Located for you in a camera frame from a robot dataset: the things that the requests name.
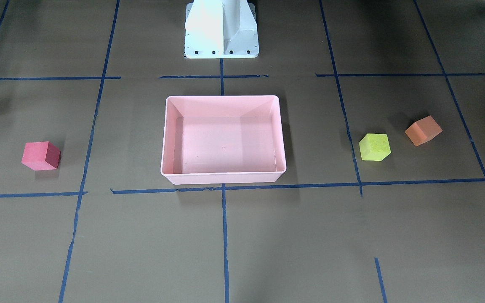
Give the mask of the red foam block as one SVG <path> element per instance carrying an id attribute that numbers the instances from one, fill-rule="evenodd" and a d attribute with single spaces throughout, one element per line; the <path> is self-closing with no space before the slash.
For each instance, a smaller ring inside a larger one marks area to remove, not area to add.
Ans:
<path id="1" fill-rule="evenodd" d="M 61 151 L 49 141 L 25 143 L 21 163 L 34 171 L 59 168 Z"/>

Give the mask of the yellow foam block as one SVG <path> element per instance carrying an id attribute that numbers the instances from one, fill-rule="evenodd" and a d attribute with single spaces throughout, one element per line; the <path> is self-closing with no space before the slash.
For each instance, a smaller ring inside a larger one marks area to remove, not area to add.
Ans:
<path id="1" fill-rule="evenodd" d="M 362 161 L 383 161 L 392 153 L 387 134 L 367 133 L 359 148 Z"/>

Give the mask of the white pedestal column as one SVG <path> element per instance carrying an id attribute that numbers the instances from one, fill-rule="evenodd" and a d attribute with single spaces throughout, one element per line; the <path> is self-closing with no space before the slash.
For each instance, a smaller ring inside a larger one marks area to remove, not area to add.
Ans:
<path id="1" fill-rule="evenodd" d="M 256 58 L 260 52 L 255 5 L 246 0 L 194 0 L 186 5 L 184 56 Z"/>

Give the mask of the orange foam block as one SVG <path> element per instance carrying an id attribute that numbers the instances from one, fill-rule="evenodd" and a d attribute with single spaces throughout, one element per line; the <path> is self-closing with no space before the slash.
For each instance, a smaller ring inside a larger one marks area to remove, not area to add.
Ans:
<path id="1" fill-rule="evenodd" d="M 429 142 L 440 133 L 442 133 L 442 128 L 431 115 L 412 123 L 405 130 L 406 136 L 415 146 Z"/>

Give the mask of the pink plastic bin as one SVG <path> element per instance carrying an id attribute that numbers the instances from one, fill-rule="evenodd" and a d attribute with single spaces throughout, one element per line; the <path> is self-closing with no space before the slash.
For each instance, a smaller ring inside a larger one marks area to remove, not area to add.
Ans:
<path id="1" fill-rule="evenodd" d="M 167 97 L 160 173 L 172 184 L 271 183 L 286 170 L 277 96 Z"/>

